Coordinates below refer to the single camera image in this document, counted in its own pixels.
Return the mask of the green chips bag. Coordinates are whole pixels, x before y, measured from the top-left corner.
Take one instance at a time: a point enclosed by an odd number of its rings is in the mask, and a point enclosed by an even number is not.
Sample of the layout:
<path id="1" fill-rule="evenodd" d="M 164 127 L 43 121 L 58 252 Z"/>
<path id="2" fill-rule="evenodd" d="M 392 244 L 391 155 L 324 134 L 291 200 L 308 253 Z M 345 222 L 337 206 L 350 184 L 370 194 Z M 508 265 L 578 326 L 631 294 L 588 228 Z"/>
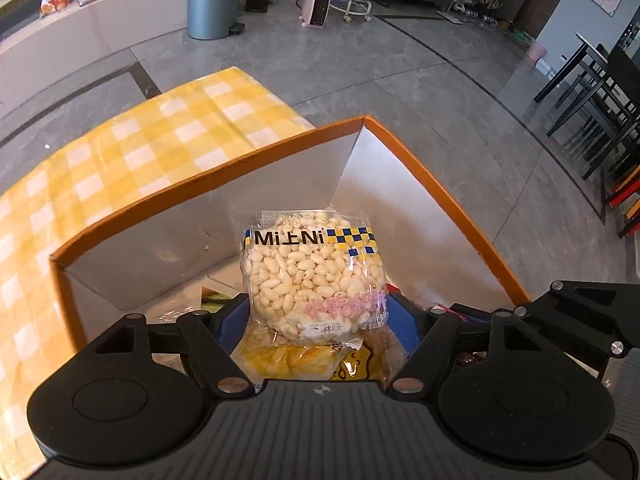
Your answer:
<path id="1" fill-rule="evenodd" d="M 346 356 L 362 346 L 359 337 L 328 344 L 294 344 L 271 330 L 250 330 L 231 356 L 255 385 L 267 379 L 328 380 Z"/>

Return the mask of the white puffed peanut bag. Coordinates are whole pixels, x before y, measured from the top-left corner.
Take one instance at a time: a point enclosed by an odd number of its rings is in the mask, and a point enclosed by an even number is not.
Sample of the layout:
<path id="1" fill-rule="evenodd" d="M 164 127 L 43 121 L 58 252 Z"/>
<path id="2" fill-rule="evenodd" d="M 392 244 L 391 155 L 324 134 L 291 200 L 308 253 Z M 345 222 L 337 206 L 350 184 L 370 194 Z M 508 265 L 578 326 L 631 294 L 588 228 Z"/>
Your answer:
<path id="1" fill-rule="evenodd" d="M 388 321 L 386 273 L 367 216 L 264 210 L 242 233 L 252 318 L 296 342 L 337 342 Z"/>

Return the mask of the orange cardboard box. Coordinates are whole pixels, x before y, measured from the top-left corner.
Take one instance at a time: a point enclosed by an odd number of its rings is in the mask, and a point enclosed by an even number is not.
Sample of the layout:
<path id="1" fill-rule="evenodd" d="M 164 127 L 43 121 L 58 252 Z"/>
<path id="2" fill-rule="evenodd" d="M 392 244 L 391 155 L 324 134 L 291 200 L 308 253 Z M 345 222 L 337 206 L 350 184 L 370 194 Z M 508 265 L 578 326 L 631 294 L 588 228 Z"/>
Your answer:
<path id="1" fill-rule="evenodd" d="M 387 277 L 421 306 L 529 300 L 445 185 L 390 130 L 360 116 L 202 171 L 72 237 L 51 268 L 73 349 L 208 271 L 239 284 L 242 231 L 261 212 L 326 208 L 364 214 Z"/>

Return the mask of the black dining chair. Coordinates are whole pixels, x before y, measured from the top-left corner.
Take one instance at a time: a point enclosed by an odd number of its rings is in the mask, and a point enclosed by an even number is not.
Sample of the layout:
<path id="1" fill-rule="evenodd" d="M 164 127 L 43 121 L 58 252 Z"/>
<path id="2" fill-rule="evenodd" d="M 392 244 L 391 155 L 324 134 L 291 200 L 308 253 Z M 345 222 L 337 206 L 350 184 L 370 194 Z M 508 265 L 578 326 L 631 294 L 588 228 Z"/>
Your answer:
<path id="1" fill-rule="evenodd" d="M 639 156 L 639 66 L 620 46 L 607 55 L 586 47 L 578 55 L 578 76 L 560 102 L 574 94 L 568 107 L 547 132 L 551 138 L 570 119 L 585 117 L 585 123 L 568 142 L 571 150 L 582 153 L 587 166 L 582 177 L 589 179 L 616 151 Z"/>

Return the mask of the dark dining table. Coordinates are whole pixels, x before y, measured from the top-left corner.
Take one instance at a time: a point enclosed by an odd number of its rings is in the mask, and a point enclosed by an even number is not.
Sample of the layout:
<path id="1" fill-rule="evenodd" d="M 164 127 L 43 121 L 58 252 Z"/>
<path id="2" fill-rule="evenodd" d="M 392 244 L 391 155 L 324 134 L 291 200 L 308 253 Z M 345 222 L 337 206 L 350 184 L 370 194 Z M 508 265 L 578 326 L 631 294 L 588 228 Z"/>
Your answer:
<path id="1" fill-rule="evenodd" d="M 563 66 L 551 77 L 544 88 L 538 91 L 538 93 L 534 97 L 535 103 L 539 104 L 567 76 L 570 76 L 570 74 L 573 73 L 573 70 L 578 67 L 578 65 L 584 60 L 586 56 L 589 56 L 600 67 L 605 68 L 606 62 L 608 62 L 608 50 L 606 50 L 605 47 L 602 46 L 602 44 L 597 44 L 596 46 L 594 46 L 579 32 L 576 32 L 575 36 L 580 41 L 579 47 L 568 58 Z"/>

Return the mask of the yellow checkered tablecloth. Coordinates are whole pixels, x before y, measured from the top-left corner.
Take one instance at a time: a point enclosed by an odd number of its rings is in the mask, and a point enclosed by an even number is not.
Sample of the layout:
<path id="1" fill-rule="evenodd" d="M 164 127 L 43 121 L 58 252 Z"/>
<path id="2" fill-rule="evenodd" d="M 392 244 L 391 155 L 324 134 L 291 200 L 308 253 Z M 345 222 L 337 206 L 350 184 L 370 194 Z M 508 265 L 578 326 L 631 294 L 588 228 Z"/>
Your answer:
<path id="1" fill-rule="evenodd" d="M 252 76 L 230 67 L 104 122 L 2 194 L 2 478 L 23 479 L 42 464 L 26 404 L 75 352 L 50 255 L 145 196 L 311 127 Z"/>

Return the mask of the white tv console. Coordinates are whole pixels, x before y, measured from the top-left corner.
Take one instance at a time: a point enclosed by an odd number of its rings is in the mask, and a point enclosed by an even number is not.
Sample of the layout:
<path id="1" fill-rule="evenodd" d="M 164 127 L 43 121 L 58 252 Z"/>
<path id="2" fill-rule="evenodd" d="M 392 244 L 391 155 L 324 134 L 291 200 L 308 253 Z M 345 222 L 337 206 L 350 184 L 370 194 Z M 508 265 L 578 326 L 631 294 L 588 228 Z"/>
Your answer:
<path id="1" fill-rule="evenodd" d="M 1 114 L 51 84 L 186 26 L 186 0 L 96 0 L 38 18 L 1 41 Z"/>

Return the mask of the white round stool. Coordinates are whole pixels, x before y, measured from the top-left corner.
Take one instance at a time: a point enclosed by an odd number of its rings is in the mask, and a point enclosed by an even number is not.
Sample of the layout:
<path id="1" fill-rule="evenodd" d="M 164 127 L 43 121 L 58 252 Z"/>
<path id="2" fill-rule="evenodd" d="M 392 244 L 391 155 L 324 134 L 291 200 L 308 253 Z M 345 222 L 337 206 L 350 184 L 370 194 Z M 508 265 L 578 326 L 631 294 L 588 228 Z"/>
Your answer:
<path id="1" fill-rule="evenodd" d="M 372 20 L 372 0 L 330 0 L 330 8 L 342 14 L 345 23 L 353 18 L 363 18 L 366 22 Z"/>

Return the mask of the pink space heater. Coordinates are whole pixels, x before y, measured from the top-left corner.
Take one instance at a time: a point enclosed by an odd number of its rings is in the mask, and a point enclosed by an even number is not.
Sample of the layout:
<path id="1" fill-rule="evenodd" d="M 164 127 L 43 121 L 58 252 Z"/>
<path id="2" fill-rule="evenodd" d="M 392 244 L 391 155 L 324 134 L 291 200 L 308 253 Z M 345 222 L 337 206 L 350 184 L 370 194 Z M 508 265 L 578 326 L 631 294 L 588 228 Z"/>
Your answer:
<path id="1" fill-rule="evenodd" d="M 329 13 L 330 0 L 303 0 L 300 21 L 303 27 L 322 28 Z"/>

